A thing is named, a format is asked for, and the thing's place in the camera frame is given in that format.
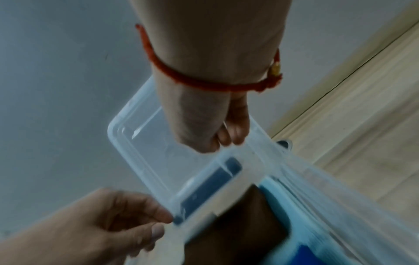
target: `red bracelet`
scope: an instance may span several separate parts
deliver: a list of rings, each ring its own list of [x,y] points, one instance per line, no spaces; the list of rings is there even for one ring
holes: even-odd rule
[[[165,75],[171,77],[176,83],[181,83],[190,87],[199,88],[202,90],[209,90],[209,91],[218,91],[218,92],[247,92],[247,91],[258,91],[262,92],[267,88],[274,88],[281,83],[282,80],[282,73],[281,73],[281,63],[279,60],[279,49],[276,50],[274,56],[274,62],[269,67],[267,77],[257,83],[250,83],[250,84],[224,84],[224,83],[213,83],[207,82],[203,80],[198,80],[195,78],[191,78],[189,76],[185,76],[172,68],[168,67],[164,64],[154,53],[153,46],[151,45],[150,39],[147,36],[147,33],[143,26],[136,24],[135,27],[137,28],[138,32],[140,33],[141,40],[143,42],[143,47],[145,52],[147,53],[148,59],[157,67],[160,71],[162,71]]]

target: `gray wall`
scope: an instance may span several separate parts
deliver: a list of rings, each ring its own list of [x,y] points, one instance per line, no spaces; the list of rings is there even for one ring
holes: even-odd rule
[[[281,87],[250,98],[268,128],[410,0],[295,0]],[[121,0],[0,1],[0,231],[99,186],[144,191],[106,128],[149,77]]]

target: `wooden floor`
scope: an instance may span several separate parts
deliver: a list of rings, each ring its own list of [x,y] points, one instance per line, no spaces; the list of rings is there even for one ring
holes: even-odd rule
[[[419,228],[419,25],[274,137]]]

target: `skin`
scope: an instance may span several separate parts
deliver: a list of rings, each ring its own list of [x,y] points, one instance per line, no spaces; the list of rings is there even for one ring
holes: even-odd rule
[[[131,0],[156,55],[187,76],[252,83],[267,72],[279,46],[291,0]],[[176,84],[153,69],[175,138],[214,152],[240,145],[249,133],[246,93],[208,92]]]
[[[152,250],[172,215],[140,193],[97,190],[0,243],[3,265],[122,265]]]

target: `clear plastic box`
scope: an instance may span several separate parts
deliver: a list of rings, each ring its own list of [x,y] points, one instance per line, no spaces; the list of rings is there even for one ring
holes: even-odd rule
[[[183,240],[252,184],[275,177],[365,264],[418,264],[419,233],[278,146],[251,121],[239,147],[202,155],[174,140],[150,78],[108,127],[112,144],[175,216]]]

